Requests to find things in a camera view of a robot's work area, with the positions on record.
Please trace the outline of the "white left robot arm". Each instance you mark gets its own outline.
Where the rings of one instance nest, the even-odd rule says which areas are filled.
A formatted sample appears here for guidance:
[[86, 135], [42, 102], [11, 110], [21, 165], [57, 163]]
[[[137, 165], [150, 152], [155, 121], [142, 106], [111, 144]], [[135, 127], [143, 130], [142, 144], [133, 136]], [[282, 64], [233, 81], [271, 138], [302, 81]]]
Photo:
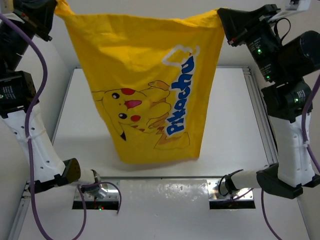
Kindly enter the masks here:
[[[94, 195], [101, 187], [95, 170], [80, 167], [77, 159], [61, 160], [44, 126], [39, 98], [48, 80], [48, 66], [34, 37], [49, 42], [55, 0], [3, 0], [0, 3], [0, 117], [11, 129], [29, 161], [29, 191], [45, 192], [65, 185], [79, 186]], [[36, 88], [30, 73], [17, 70], [27, 48], [42, 67]]]

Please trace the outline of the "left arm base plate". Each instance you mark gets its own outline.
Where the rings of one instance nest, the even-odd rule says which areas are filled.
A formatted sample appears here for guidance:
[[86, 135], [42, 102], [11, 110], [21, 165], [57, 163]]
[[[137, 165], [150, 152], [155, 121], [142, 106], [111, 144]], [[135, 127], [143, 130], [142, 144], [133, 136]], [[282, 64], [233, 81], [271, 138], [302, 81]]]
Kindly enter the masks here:
[[80, 190], [86, 202], [118, 201], [120, 181], [117, 179], [103, 179], [97, 186], [81, 187]]

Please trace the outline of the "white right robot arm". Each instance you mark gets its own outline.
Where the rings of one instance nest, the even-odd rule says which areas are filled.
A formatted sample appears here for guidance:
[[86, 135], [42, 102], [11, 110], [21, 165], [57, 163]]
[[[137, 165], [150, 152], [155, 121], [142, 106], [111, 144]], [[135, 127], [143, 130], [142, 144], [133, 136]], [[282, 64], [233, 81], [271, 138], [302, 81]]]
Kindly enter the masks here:
[[277, 163], [223, 176], [218, 186], [222, 196], [243, 188], [260, 188], [270, 195], [294, 199], [305, 187], [320, 183], [308, 140], [312, 101], [319, 85], [309, 87], [304, 81], [320, 68], [320, 35], [309, 30], [283, 44], [278, 31], [280, 21], [306, 12], [310, 4], [308, 0], [288, 0], [284, 9], [266, 4], [253, 11], [217, 11], [228, 44], [246, 45], [264, 80], [270, 83], [261, 92], [277, 148]]

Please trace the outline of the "yellow cartoon pillowcase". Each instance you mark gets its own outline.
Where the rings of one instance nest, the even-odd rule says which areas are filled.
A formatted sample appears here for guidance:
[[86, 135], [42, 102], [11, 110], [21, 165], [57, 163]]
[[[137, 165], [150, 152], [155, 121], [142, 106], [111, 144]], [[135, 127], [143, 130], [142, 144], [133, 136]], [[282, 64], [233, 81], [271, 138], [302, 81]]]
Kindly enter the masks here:
[[77, 14], [60, 0], [55, 14], [122, 162], [200, 156], [225, 37], [217, 10], [184, 19]]

